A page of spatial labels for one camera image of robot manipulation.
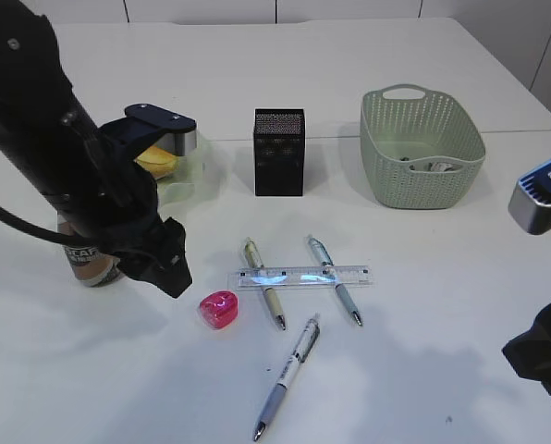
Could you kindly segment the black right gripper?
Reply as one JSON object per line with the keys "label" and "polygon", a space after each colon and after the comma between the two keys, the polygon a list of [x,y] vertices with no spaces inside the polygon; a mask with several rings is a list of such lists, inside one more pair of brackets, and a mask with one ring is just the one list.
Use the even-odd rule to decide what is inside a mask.
{"label": "black right gripper", "polygon": [[528,330],[502,348],[502,353],[518,377],[540,382],[551,397],[551,303]]}

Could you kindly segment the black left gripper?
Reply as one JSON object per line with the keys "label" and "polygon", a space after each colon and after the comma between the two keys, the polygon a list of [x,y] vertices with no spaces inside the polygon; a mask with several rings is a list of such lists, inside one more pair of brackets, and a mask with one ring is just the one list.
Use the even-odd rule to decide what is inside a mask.
{"label": "black left gripper", "polygon": [[185,228],[172,217],[159,216],[156,186],[148,175],[128,187],[129,200],[123,204],[98,179],[74,183],[63,175],[43,184],[43,197],[57,212],[57,232],[75,239],[66,246],[94,246],[117,259],[121,274],[173,299],[192,284]]}

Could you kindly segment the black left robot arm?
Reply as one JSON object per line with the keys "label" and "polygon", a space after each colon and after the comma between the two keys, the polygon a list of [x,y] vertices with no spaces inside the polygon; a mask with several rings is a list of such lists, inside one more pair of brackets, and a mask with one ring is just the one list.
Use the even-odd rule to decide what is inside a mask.
{"label": "black left robot arm", "polygon": [[128,278],[170,297],[192,282],[184,227],[161,218],[153,175],[137,163],[193,119],[150,104],[95,124],[60,62],[51,22],[20,1],[0,1],[0,151],[74,233],[35,226],[0,206],[0,221],[32,237],[115,257]]}

